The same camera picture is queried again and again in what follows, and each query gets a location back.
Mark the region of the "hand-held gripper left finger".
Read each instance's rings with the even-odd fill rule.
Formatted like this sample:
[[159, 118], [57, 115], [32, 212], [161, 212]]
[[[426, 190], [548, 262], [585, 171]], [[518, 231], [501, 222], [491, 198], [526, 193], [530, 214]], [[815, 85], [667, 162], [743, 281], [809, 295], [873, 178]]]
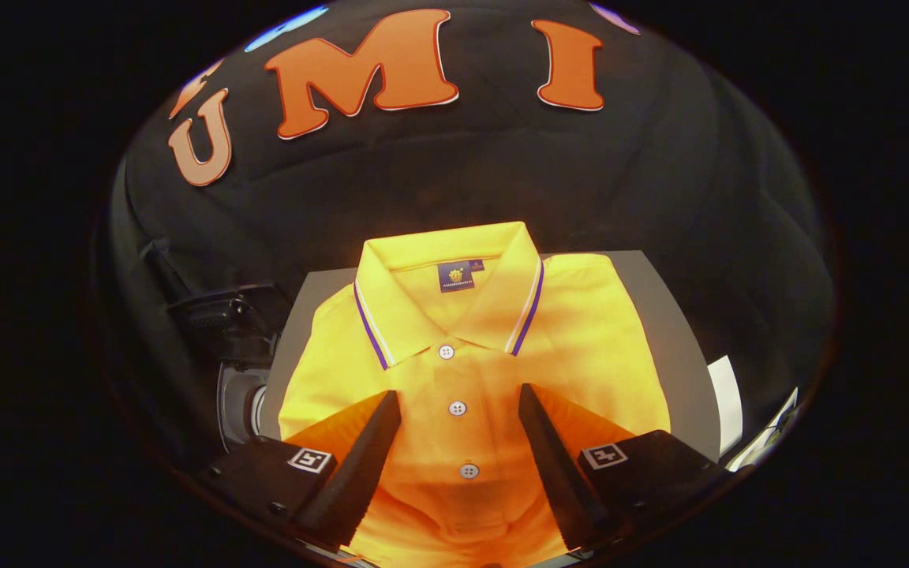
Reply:
[[266, 531], [336, 552], [367, 514], [401, 421], [397, 392], [381, 391], [287, 441], [256, 436], [196, 482]]

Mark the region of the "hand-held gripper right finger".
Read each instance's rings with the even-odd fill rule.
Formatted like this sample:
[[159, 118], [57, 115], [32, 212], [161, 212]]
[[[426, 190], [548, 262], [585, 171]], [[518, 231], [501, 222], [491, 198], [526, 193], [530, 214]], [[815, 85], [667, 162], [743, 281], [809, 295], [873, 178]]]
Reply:
[[518, 415], [572, 551], [630, 552], [697, 513], [735, 474], [663, 429], [635, 435], [527, 383]]

